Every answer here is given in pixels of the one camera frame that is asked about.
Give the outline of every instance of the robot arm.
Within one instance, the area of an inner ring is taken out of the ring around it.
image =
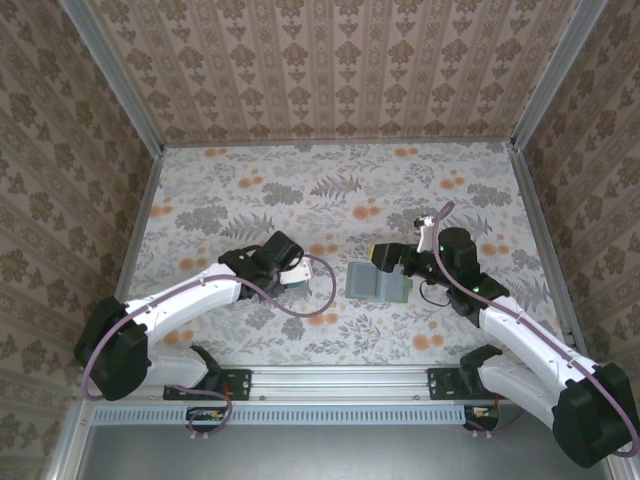
[[[132,316],[104,345],[90,369],[91,379],[104,398],[118,400],[143,384],[199,385],[212,368],[219,368],[215,361],[197,348],[169,348],[161,340],[208,310],[255,295],[238,278],[271,297],[282,293],[288,284],[309,280],[311,265],[303,255],[299,245],[276,232],[264,246],[227,252],[218,263],[163,292],[128,304],[109,297],[96,306],[74,355],[86,368],[107,332]]]
[[[520,405],[553,431],[560,447],[578,465],[592,466],[627,444],[631,440],[627,426],[580,370],[604,386],[637,430],[638,414],[624,372],[615,364],[600,366],[580,355],[529,317],[504,286],[481,272],[476,245],[462,228],[447,228],[438,234],[438,251],[447,272],[466,290],[517,312],[518,318],[454,286],[429,250],[431,242],[425,239],[432,237],[433,225],[429,217],[416,220],[421,234],[418,247],[375,245],[371,260],[382,271],[393,271],[400,264],[404,275],[417,275],[429,285],[446,287],[451,306],[459,315],[498,339],[522,362],[514,362],[490,345],[465,355],[460,374],[469,391],[486,390]]]

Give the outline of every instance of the cable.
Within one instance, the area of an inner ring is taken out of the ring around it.
[[[87,365],[84,368],[84,372],[82,374],[82,383],[81,383],[82,393],[83,393],[84,397],[87,400],[92,401],[92,402],[95,402],[95,401],[98,401],[98,400],[102,400],[104,398],[102,395],[92,395],[89,392],[89,376],[91,374],[91,370],[93,370],[93,366],[95,365],[96,360],[98,359],[98,356],[100,355],[100,353],[104,349],[104,347],[107,344],[107,342],[109,342],[109,340],[111,340],[111,337],[113,337],[118,332],[118,330],[120,330],[120,328],[122,328],[122,326],[125,325],[130,320],[133,320],[134,318],[138,317],[139,315],[142,315],[143,313],[149,311],[151,308],[157,307],[162,302],[165,302],[165,301],[169,300],[170,298],[173,298],[176,295],[179,295],[179,294],[181,294],[183,292],[186,292],[187,290],[190,290],[190,289],[192,289],[194,287],[202,287],[202,286],[204,286],[205,284],[207,284],[209,282],[213,282],[213,281],[217,281],[217,280],[233,280],[235,282],[241,283],[241,284],[246,285],[247,287],[251,288],[256,293],[258,293],[259,295],[264,297],[274,307],[276,307],[277,309],[283,311],[287,315],[291,315],[292,317],[310,318],[310,317],[314,317],[316,315],[320,315],[321,313],[324,313],[325,311],[327,311],[329,309],[329,307],[331,307],[331,304],[333,303],[333,300],[336,298],[336,292],[338,290],[338,281],[336,280],[336,274],[334,273],[333,269],[331,268],[331,265],[329,265],[329,263],[326,262],[325,260],[323,260],[321,258],[318,258],[318,257],[316,257],[314,255],[309,255],[309,254],[305,254],[305,257],[308,257],[311,260],[313,260],[315,262],[319,262],[322,265],[324,265],[324,267],[329,272],[329,275],[331,276],[331,283],[332,283],[331,296],[329,297],[329,300],[327,301],[327,303],[322,308],[320,308],[319,310],[316,310],[315,312],[311,312],[311,313],[294,312],[293,310],[288,309],[284,305],[279,304],[267,292],[265,292],[262,288],[257,286],[255,283],[253,283],[253,282],[251,282],[249,280],[245,280],[244,278],[236,277],[235,275],[210,275],[210,276],[204,277],[202,279],[194,280],[192,282],[186,283],[185,285],[182,285],[179,288],[176,288],[176,289],[174,289],[174,290],[172,290],[170,292],[167,292],[164,295],[161,295],[160,297],[156,298],[155,300],[152,300],[151,302],[147,303],[146,305],[143,305],[142,307],[138,308],[137,310],[133,311],[132,313],[129,313],[128,315],[122,317],[115,324],[113,324],[113,326],[107,331],[107,333],[105,333],[105,335],[100,339],[100,341],[98,342],[98,344],[94,348],[93,353],[89,357],[89,361],[87,362]]]
[[[511,430],[513,427],[518,425],[522,421],[523,418],[526,417],[526,414],[527,414],[526,411],[520,410],[520,413],[518,414],[518,416],[516,418],[514,418],[511,423],[505,425],[504,427],[496,428],[494,430],[488,430],[488,429],[484,428],[482,425],[480,425],[479,423],[474,422],[473,420],[468,420],[467,419],[466,423],[468,423],[473,428],[476,428],[477,430],[479,430],[481,432],[487,432],[487,433],[490,433],[491,435],[493,435],[495,433],[504,433],[504,432],[506,432],[508,430]]]
[[[451,304],[451,300],[449,300],[447,303],[445,303],[443,305],[441,303],[436,303],[436,302],[434,302],[432,300],[429,300],[427,297],[425,297],[424,293],[422,293],[422,285],[424,285],[425,283],[427,283],[427,281],[423,280],[422,283],[420,284],[420,287],[418,288],[418,291],[420,292],[420,296],[422,297],[422,299],[425,302],[430,303],[431,305],[435,305],[436,307],[441,307],[441,308],[448,307]]]
[[[558,355],[560,355],[560,357],[563,360],[565,360],[570,366],[575,367],[576,370],[578,370],[581,374],[583,374],[585,378],[587,378],[591,382],[591,384],[598,390],[598,392],[600,392],[600,394],[613,407],[613,409],[616,411],[616,413],[620,416],[620,418],[624,422],[625,426],[629,430],[629,434],[631,435],[631,442],[632,442],[631,450],[629,450],[628,452],[618,451],[618,452],[614,452],[613,454],[618,457],[624,457],[624,458],[630,458],[635,456],[640,451],[640,438],[638,437],[638,432],[636,431],[635,427],[633,426],[633,423],[631,422],[631,419],[629,418],[627,413],[624,411],[624,409],[620,406],[620,404],[616,401],[616,399],[613,398],[611,394],[604,388],[604,386],[598,381],[597,378],[595,378],[579,362],[574,361],[571,355],[569,355],[562,348],[558,347],[555,343],[549,340],[543,333],[538,331],[538,329],[535,328],[529,320],[522,317],[520,314],[514,312],[510,308],[502,306],[499,303],[496,303],[492,300],[488,300],[472,292],[471,290],[466,288],[464,285],[462,285],[460,282],[458,282],[455,278],[453,278],[453,276],[449,273],[447,268],[444,266],[444,262],[440,258],[440,244],[438,243],[438,227],[440,226],[440,222],[447,215],[451,213],[451,211],[453,210],[453,207],[454,207],[453,202],[447,202],[447,204],[444,207],[442,207],[442,210],[440,210],[440,212],[436,216],[436,219],[433,224],[433,233],[432,233],[433,255],[436,258],[436,263],[438,264],[438,267],[440,267],[440,270],[442,271],[443,275],[447,277],[447,280],[449,280],[449,282],[451,282],[451,284],[454,287],[456,287],[458,290],[460,290],[462,293],[490,307],[500,310],[501,312],[506,313],[507,315],[519,321],[522,325],[524,325],[529,330],[531,330],[531,332],[533,332],[534,335],[540,338],[540,340],[546,343],[553,351],[555,351]]]
[[[214,433],[217,433],[220,430],[222,430],[224,426],[227,424],[227,422],[229,421],[229,419],[231,418],[231,415],[233,414],[233,402],[227,395],[223,395],[218,392],[210,392],[208,390],[196,390],[193,388],[185,388],[181,385],[169,385],[169,387],[175,390],[178,390],[179,392],[189,393],[191,395],[208,395],[209,397],[218,398],[220,400],[224,400],[225,402],[227,402],[227,411],[225,413],[224,418],[220,421],[218,425],[216,425],[213,428],[213,430],[205,434],[202,434],[203,437],[208,435],[213,435]],[[189,417],[189,424],[187,425],[187,428],[191,432],[192,438],[195,438],[198,435],[198,432],[196,432],[196,430],[193,428],[193,420],[198,415],[201,415],[201,414],[202,414],[202,410],[197,410],[195,412],[192,412],[191,416]]]

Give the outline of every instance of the floral tablecloth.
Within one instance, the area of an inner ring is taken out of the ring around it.
[[[413,220],[453,200],[445,226],[467,228],[484,270],[560,337],[509,151],[503,143],[167,149],[130,297],[282,230],[333,266],[331,309],[298,319],[256,298],[207,312],[164,342],[202,345],[225,365],[457,363],[491,339],[450,307],[424,302],[418,279],[408,304],[344,297],[348,262],[367,261],[375,243],[415,243]],[[315,274],[279,300],[303,312],[324,304],[330,279],[320,265]],[[426,293],[446,303],[444,289]]]

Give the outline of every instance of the patterned wall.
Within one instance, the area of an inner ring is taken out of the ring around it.
[[[54,1],[0,2],[0,477],[55,447],[93,302],[111,294],[150,159]]]
[[[164,140],[508,136],[578,0],[91,0]]]
[[[590,352],[640,399],[640,2],[612,0],[526,147]]]

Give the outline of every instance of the gray floor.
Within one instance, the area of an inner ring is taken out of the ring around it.
[[[191,440],[182,427],[97,427],[79,478],[600,480],[529,417],[491,439],[461,427],[229,427]]]

